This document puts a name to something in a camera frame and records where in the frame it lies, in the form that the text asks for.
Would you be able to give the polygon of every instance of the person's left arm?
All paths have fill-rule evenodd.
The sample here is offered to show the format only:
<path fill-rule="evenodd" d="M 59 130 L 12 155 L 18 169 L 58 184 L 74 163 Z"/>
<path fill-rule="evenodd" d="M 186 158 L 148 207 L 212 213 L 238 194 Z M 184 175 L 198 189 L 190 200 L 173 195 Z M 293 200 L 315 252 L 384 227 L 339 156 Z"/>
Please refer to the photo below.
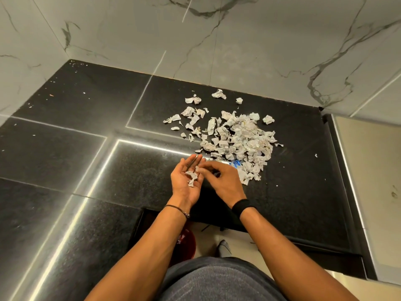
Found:
<path fill-rule="evenodd" d="M 199 198 L 203 175 L 198 174 L 194 187 L 185 171 L 195 171 L 202 155 L 183 158 L 171 173 L 173 195 L 167 204 L 189 214 Z M 166 274 L 177 238 L 187 218 L 174 207 L 164 207 L 152 226 L 135 246 L 121 258 L 93 288 L 85 301 L 151 300 Z"/>

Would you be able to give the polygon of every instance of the hand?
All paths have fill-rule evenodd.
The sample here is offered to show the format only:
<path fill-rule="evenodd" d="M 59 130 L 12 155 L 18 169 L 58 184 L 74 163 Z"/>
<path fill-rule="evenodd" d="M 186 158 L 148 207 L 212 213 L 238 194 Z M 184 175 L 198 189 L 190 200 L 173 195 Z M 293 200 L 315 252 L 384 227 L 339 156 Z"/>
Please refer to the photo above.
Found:
<path fill-rule="evenodd" d="M 212 174 L 213 169 L 220 172 L 220 177 Z M 236 202 L 247 198 L 236 168 L 217 161 L 202 162 L 199 164 L 199 172 L 209 181 L 217 195 L 230 209 Z"/>
<path fill-rule="evenodd" d="M 168 201 L 168 204 L 178 206 L 184 209 L 186 213 L 189 213 L 191 207 L 198 201 L 201 192 L 200 188 L 204 177 L 199 172 L 195 172 L 195 166 L 197 166 L 201 161 L 206 161 L 202 158 L 202 154 L 199 154 L 198 156 L 192 154 L 186 160 L 182 158 L 173 172 L 171 172 L 173 196 Z M 185 174 L 186 171 L 198 174 L 198 180 L 194 181 L 193 187 L 188 186 L 191 177 Z"/>

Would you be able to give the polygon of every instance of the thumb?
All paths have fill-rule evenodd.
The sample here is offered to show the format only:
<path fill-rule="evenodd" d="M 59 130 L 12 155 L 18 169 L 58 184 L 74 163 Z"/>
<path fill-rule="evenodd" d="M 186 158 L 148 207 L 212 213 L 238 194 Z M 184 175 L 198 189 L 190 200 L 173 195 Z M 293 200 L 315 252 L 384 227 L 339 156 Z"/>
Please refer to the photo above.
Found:
<path fill-rule="evenodd" d="M 212 172 L 205 168 L 199 168 L 199 173 L 203 174 L 203 176 L 209 181 L 209 183 L 214 188 L 218 184 L 218 178 L 215 177 Z"/>

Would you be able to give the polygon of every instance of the gray shirt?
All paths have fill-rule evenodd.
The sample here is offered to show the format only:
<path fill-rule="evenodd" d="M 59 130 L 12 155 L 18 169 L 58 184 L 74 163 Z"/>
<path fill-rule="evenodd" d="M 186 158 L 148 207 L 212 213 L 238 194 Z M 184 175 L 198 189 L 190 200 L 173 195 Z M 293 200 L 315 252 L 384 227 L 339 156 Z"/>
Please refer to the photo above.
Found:
<path fill-rule="evenodd" d="M 156 300 L 287 300 L 274 281 L 238 258 L 197 258 L 169 268 Z"/>

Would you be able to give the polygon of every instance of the beige floor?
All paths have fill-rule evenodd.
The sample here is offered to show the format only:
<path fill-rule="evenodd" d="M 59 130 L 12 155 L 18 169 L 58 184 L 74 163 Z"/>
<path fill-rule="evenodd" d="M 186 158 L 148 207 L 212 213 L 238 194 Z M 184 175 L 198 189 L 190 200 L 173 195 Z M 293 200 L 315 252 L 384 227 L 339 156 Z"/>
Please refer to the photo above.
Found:
<path fill-rule="evenodd" d="M 221 232 L 218 227 L 209 226 L 205 229 L 206 226 L 207 224 L 203 223 L 192 223 L 191 225 L 197 241 L 195 258 L 213 256 L 216 246 L 224 239 L 228 242 L 233 256 L 254 264 L 260 270 L 272 276 L 258 248 L 247 233 L 235 230 Z M 348 288 L 360 301 L 401 300 L 401 287 L 375 281 L 365 281 L 329 270 L 328 273 Z"/>

